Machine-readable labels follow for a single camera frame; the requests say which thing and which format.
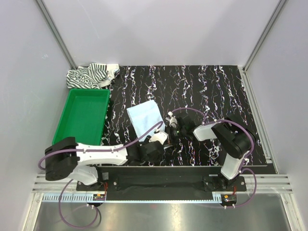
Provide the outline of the light blue towel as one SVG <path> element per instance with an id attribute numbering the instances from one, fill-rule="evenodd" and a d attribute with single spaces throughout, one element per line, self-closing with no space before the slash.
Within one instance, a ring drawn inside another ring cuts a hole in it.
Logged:
<path id="1" fill-rule="evenodd" d="M 130 107 L 127 109 L 127 113 L 137 138 L 141 137 L 156 123 L 163 121 L 158 105 L 154 100 Z"/>

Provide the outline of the striped green white towel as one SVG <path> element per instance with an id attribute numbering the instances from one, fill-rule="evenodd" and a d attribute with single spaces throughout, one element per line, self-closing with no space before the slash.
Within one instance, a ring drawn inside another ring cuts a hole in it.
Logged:
<path id="1" fill-rule="evenodd" d="M 118 64 L 91 63 L 88 67 L 69 70 L 66 85 L 68 89 L 102 89 L 109 86 L 119 72 Z"/>

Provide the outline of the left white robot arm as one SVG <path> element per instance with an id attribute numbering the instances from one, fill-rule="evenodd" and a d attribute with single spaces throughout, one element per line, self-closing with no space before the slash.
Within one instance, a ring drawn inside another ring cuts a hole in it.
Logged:
<path id="1" fill-rule="evenodd" d="M 76 142 L 68 137 L 45 150 L 39 161 L 44 163 L 47 181 L 65 178 L 77 180 L 97 191 L 103 187 L 98 165 L 139 166 L 146 162 L 156 162 L 164 153 L 166 135 L 154 134 L 144 141 L 132 141 L 114 146 L 95 146 Z"/>

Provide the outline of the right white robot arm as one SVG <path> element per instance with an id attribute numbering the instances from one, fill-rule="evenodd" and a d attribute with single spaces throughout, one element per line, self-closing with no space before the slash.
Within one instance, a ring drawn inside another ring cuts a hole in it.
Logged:
<path id="1" fill-rule="evenodd" d="M 175 141 L 180 138 L 199 142 L 210 139 L 219 140 L 226 151 L 226 157 L 219 174 L 207 185 L 212 190 L 231 190 L 241 173 L 245 159 L 254 149 L 256 136 L 237 123 L 232 116 L 209 123 L 204 122 L 199 126 L 196 126 L 187 116 L 169 115 L 166 120 L 165 132 L 168 134 L 170 144 L 175 144 Z"/>

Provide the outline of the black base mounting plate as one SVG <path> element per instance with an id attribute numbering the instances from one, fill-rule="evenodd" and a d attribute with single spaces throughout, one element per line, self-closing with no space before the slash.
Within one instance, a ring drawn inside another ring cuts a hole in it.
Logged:
<path id="1" fill-rule="evenodd" d="M 239 176 L 233 186 L 212 190 L 208 183 L 220 172 L 220 167 L 99 167 L 102 181 L 86 186 L 77 183 L 77 191 L 107 193 L 158 193 L 179 195 L 181 193 L 198 196 L 206 193 L 245 192 L 244 177 Z"/>

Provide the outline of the green plastic tray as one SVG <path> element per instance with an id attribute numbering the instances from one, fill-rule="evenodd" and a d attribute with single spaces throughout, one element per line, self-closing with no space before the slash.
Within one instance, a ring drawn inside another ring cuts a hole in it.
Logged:
<path id="1" fill-rule="evenodd" d="M 71 89 L 52 144 L 74 137 L 78 143 L 99 145 L 109 101 L 108 89 Z"/>

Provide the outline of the right aluminium frame post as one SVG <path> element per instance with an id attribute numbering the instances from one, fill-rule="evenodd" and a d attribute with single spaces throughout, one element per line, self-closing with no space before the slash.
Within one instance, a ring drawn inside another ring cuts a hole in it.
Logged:
<path id="1" fill-rule="evenodd" d="M 257 56 L 259 50 L 261 49 L 264 41 L 266 40 L 268 34 L 270 33 L 271 29 L 273 28 L 275 22 L 277 21 L 278 17 L 282 13 L 284 7 L 286 6 L 288 0 L 279 0 L 274 11 L 272 12 L 267 24 L 265 25 L 259 39 L 257 40 L 256 45 L 254 46 L 250 56 L 248 57 L 245 65 L 243 66 L 243 71 L 246 73 L 251 66 L 252 62 L 254 61 L 255 57 Z"/>

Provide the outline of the aluminium frame post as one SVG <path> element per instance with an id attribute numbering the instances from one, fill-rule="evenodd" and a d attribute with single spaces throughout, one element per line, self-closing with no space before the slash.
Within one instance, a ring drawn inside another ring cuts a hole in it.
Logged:
<path id="1" fill-rule="evenodd" d="M 72 55 L 70 54 L 47 6 L 45 5 L 43 0 L 35 0 L 35 3 L 37 4 L 44 20 L 46 21 L 54 39 L 56 40 L 60 50 L 62 51 L 66 61 L 68 62 L 69 66 L 71 69 L 77 69 L 77 65 L 72 57 Z"/>
<path id="2" fill-rule="evenodd" d="M 264 41 L 266 40 L 268 34 L 270 33 L 271 29 L 273 28 L 275 22 L 277 21 L 278 17 L 282 13 L 284 7 L 286 6 L 288 0 L 279 0 L 274 11 L 272 12 L 267 24 L 265 25 L 259 39 L 257 40 L 256 45 L 254 46 L 250 56 L 248 57 L 245 65 L 243 66 L 243 71 L 246 73 L 251 66 L 252 62 L 254 61 L 255 57 L 257 56 L 259 50 L 261 49 Z"/>

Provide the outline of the left aluminium frame post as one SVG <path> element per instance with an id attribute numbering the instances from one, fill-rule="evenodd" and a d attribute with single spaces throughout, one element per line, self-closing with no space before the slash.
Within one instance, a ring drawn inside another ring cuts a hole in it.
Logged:
<path id="1" fill-rule="evenodd" d="M 77 69 L 77 65 L 72 57 L 72 55 L 70 54 L 47 6 L 45 5 L 43 0 L 35 0 L 35 3 L 37 4 L 44 20 L 46 21 L 54 39 L 56 40 L 60 50 L 62 51 L 66 61 L 68 62 L 69 66 L 71 69 Z"/>

